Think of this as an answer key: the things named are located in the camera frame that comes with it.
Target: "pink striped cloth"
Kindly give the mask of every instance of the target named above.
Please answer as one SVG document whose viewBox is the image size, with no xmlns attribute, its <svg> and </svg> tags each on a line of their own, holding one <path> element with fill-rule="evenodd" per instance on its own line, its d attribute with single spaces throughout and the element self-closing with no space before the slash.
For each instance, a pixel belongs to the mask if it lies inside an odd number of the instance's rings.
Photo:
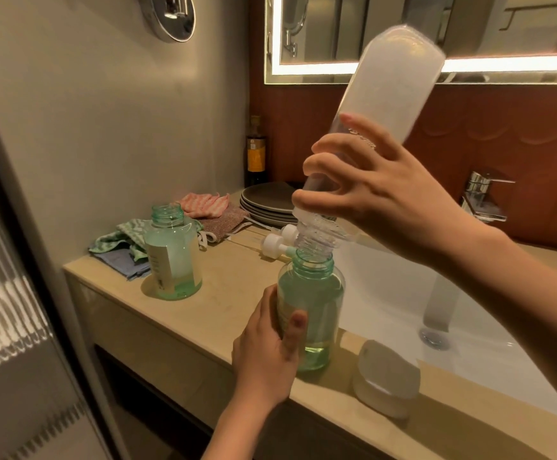
<svg viewBox="0 0 557 460">
<path fill-rule="evenodd" d="M 218 218 L 229 205 L 229 195 L 190 193 L 178 202 L 184 214 L 191 218 Z"/>
</svg>

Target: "stack of plates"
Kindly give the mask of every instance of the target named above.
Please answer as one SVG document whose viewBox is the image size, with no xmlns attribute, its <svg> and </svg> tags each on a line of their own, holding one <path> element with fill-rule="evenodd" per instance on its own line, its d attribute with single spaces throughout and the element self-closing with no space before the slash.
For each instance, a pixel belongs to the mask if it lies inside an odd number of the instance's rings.
<svg viewBox="0 0 557 460">
<path fill-rule="evenodd" d="M 240 205 L 260 223 L 280 227 L 297 224 L 291 202 L 293 192 L 295 189 L 286 182 L 259 184 L 244 189 Z"/>
</svg>

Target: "green bottle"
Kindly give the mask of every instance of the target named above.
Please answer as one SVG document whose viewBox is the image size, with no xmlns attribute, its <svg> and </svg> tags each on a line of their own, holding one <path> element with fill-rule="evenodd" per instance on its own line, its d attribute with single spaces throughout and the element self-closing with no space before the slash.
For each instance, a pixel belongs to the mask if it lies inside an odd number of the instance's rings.
<svg viewBox="0 0 557 460">
<path fill-rule="evenodd" d="M 198 231 L 179 204 L 153 207 L 144 242 L 161 298 L 179 300 L 198 292 L 202 286 Z"/>
<path fill-rule="evenodd" d="M 278 319 L 282 330 L 291 313 L 308 313 L 308 329 L 298 371 L 312 371 L 329 363 L 338 332 L 344 298 L 344 276 L 334 265 L 333 248 L 300 235 L 293 260 L 278 274 Z"/>
</svg>

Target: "hand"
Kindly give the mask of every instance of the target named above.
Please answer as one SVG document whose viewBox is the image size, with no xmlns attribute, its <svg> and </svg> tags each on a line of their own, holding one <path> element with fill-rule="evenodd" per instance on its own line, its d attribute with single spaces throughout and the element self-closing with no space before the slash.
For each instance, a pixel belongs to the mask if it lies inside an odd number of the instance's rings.
<svg viewBox="0 0 557 460">
<path fill-rule="evenodd" d="M 340 120 L 369 142 L 354 134 L 328 134 L 316 142 L 304 173 L 323 173 L 340 188 L 333 193 L 298 190 L 296 207 L 347 219 L 399 255 L 431 267 L 456 248 L 464 233 L 489 229 L 463 211 L 381 126 L 359 115 L 343 114 Z"/>
<path fill-rule="evenodd" d="M 294 311 L 282 339 L 277 332 L 276 285 L 267 287 L 242 335 L 234 340 L 235 401 L 249 401 L 269 413 L 289 397 L 299 363 L 308 315 Z"/>
</svg>

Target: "white sink basin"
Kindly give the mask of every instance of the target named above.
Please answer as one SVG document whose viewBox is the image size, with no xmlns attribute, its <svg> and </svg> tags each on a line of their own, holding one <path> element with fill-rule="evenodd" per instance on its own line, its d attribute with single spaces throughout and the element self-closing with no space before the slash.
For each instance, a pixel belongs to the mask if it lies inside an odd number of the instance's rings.
<svg viewBox="0 0 557 460">
<path fill-rule="evenodd" d="M 435 271 L 359 239 L 334 253 L 346 278 L 340 327 L 557 415 L 557 392 L 478 303 Z M 423 342 L 430 328 L 448 349 Z"/>
</svg>

